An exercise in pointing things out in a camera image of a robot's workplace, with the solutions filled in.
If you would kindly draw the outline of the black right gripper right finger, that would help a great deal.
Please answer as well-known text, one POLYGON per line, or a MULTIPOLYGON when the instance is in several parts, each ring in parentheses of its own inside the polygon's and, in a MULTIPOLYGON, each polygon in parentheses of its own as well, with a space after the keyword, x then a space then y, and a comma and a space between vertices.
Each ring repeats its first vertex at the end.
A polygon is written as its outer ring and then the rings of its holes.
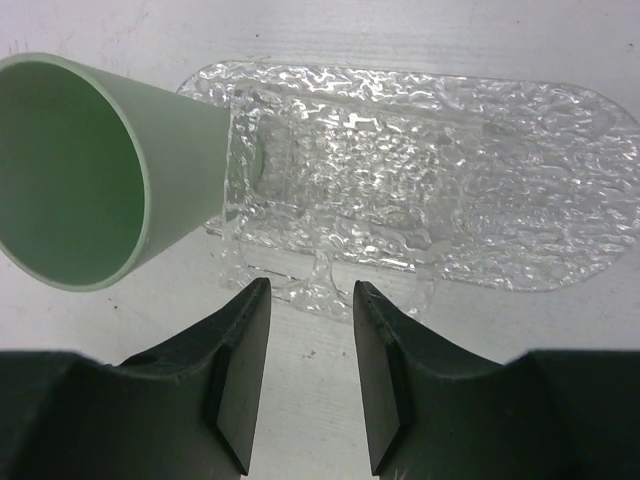
POLYGON ((353 292, 372 474, 380 479, 635 479, 639 355, 534 350, 499 364, 353 292))

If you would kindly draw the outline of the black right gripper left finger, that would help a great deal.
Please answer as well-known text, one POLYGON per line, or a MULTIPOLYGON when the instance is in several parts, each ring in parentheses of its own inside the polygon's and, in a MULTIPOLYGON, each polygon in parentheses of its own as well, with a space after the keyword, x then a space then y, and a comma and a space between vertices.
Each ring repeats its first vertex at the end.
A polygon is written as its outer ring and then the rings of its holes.
POLYGON ((119 365, 1 355, 5 479, 238 479, 249 471, 271 285, 119 365))

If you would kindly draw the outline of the small clear textured tray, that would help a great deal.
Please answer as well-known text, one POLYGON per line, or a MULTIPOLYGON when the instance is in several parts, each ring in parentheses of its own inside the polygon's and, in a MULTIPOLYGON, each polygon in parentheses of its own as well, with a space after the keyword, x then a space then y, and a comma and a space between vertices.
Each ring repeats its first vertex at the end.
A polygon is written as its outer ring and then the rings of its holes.
POLYGON ((346 317, 352 285, 399 278, 429 308, 457 214, 458 160, 475 132, 416 109, 244 84, 231 113, 222 213, 224 281, 257 276, 278 299, 346 317))

